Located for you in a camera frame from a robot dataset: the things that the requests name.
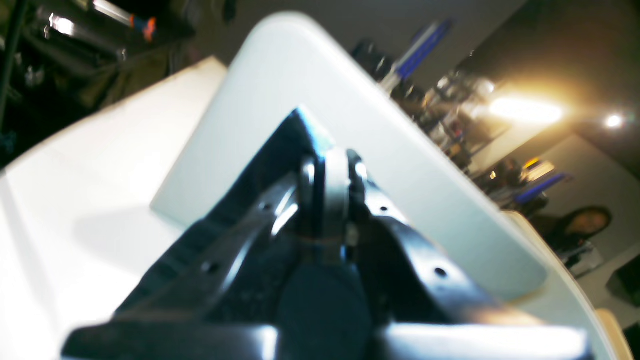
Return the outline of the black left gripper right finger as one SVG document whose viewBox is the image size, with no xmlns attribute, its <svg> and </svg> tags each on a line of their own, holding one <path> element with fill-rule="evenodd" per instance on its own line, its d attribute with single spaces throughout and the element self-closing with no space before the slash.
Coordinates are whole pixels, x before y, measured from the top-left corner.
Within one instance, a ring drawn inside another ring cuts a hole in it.
<svg viewBox="0 0 640 360">
<path fill-rule="evenodd" d="M 414 230 L 351 150 L 327 153 L 329 225 L 365 290 L 365 360 L 591 360 L 584 330 L 505 305 Z"/>
</svg>

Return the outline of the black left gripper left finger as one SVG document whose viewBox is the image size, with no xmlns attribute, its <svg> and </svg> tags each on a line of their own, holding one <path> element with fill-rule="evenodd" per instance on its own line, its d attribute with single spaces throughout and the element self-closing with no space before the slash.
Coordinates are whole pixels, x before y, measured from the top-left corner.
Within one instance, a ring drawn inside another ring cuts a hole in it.
<svg viewBox="0 0 640 360">
<path fill-rule="evenodd" d="M 326 339 L 283 316 L 329 264 L 328 159 L 303 157 L 217 238 L 212 216 L 197 221 L 179 239 L 208 244 L 192 263 L 110 321 L 74 330 L 62 359 L 315 359 Z"/>
</svg>

